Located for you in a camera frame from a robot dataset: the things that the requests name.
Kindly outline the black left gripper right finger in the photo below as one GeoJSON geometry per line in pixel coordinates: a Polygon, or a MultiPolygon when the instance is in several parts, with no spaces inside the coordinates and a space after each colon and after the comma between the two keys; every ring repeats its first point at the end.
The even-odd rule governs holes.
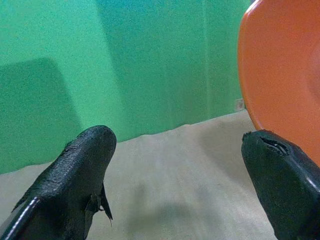
{"type": "Polygon", "coordinates": [[[269,130],[246,132],[241,154],[278,240],[320,238],[320,168],[295,143],[269,130]]]}

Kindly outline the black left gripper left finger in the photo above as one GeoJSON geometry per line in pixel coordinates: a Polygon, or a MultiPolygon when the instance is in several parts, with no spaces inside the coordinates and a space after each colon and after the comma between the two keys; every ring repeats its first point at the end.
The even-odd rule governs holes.
{"type": "Polygon", "coordinates": [[[117,138],[95,125],[69,142],[26,190],[0,227],[3,240],[84,240],[93,216],[112,220],[104,178],[117,138]]]}

